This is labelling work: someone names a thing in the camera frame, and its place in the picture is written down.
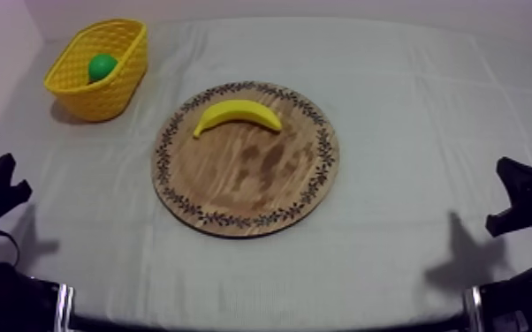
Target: woven basket pattern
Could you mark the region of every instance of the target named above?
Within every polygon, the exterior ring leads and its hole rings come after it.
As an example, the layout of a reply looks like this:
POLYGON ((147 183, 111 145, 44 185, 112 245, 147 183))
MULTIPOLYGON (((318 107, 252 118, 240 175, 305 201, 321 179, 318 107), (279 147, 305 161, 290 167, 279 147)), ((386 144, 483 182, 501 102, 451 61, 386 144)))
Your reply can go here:
POLYGON ((104 121, 121 114, 147 69, 147 28, 130 19, 111 19, 80 31, 51 67, 45 87, 74 116, 104 121), (118 60, 113 72, 88 82, 88 63, 108 53, 118 60))

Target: round wooden plate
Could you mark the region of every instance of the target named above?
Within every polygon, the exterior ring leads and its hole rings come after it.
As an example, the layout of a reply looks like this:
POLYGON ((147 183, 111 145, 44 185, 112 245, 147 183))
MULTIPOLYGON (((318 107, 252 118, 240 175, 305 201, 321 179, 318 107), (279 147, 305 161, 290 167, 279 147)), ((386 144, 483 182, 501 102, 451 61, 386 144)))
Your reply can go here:
POLYGON ((291 89, 245 81, 190 98, 158 134, 152 158, 156 192, 183 223, 226 238, 267 235, 307 215, 338 171, 338 140, 325 115, 291 89), (193 131, 210 105, 246 99, 271 108, 274 133, 233 122, 193 131))

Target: cable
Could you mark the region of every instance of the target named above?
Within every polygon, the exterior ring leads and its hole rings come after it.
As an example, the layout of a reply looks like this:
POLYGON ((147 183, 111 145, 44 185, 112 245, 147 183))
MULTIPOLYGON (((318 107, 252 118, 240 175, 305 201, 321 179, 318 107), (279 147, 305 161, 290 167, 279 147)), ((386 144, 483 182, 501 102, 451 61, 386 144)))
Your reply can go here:
POLYGON ((12 266, 15 268, 17 267, 17 265, 19 264, 19 261, 20 261, 20 248, 19 248, 19 244, 17 243, 17 241, 12 237, 11 234, 3 231, 3 230, 0 230, 0 237, 5 237, 5 238, 8 238, 12 245, 14 246, 14 249, 16 250, 16 253, 17 253, 17 257, 14 259, 14 264, 12 264, 12 266))

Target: green lime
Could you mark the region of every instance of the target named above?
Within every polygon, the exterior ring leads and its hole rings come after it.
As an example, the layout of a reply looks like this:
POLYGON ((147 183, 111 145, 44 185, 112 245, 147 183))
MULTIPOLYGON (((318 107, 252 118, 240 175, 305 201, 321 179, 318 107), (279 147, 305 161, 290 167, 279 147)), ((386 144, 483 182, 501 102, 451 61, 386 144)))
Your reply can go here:
POLYGON ((91 62, 88 63, 88 78, 91 82, 96 82, 100 79, 105 79, 107 75, 113 71, 118 60, 109 54, 99 54, 94 56, 91 59, 91 62))

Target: gray cloth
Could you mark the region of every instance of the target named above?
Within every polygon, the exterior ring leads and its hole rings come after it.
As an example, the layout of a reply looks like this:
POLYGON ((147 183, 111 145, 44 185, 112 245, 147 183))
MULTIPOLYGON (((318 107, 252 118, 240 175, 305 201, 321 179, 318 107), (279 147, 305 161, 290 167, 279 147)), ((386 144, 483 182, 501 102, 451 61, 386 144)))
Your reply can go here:
MULTIPOLYGON (((77 289, 76 310, 195 328, 370 327, 460 309, 475 283, 532 267, 532 230, 491 239, 508 207, 499 157, 532 164, 532 49, 350 19, 227 19, 149 29, 126 112, 68 117, 42 85, 47 44, 0 118, 0 154, 34 188, 0 221, 21 269, 77 289), (182 225, 156 197, 157 132, 190 96, 254 79, 290 87, 336 129, 340 165, 304 221, 249 241, 182 225)), ((12 259, 0 240, 0 257, 12 259)))

